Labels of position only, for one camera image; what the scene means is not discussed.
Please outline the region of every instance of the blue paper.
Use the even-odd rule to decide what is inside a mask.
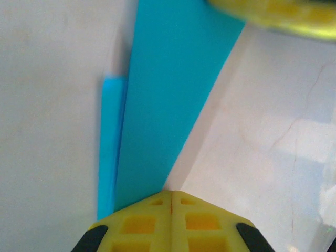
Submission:
[[[140,0],[116,210],[159,192],[244,23],[204,0]]]
[[[127,82],[106,78],[102,88],[97,219],[113,213]]]

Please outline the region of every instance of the blurry yellow object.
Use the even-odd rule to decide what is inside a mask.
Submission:
[[[216,8],[267,28],[336,39],[333,0],[208,0]]]

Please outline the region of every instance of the white tile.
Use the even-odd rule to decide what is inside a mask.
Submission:
[[[182,190],[250,219],[275,251],[323,251],[336,236],[336,48],[245,32]]]

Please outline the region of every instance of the black rubber tip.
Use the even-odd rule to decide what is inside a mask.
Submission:
[[[245,223],[238,223],[236,228],[250,252],[275,252],[258,229]]]
[[[335,240],[332,242],[331,246],[329,247],[327,252],[336,252],[336,238]]]
[[[86,231],[72,252],[97,252],[107,229],[107,226],[101,225]]]

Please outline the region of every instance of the white surface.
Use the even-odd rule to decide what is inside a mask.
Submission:
[[[0,251],[71,251],[95,221],[99,80],[123,71],[128,4],[1,0]]]
[[[225,65],[209,97],[219,103],[182,190],[250,219],[275,251],[326,251],[336,236],[336,46],[251,27],[243,38],[235,71],[228,78]]]
[[[127,68],[134,5],[1,0],[0,251],[71,251],[95,220],[99,79]],[[250,218],[277,251],[321,251],[322,223],[335,225],[335,59],[334,45],[245,29],[178,187],[192,167],[183,190]]]

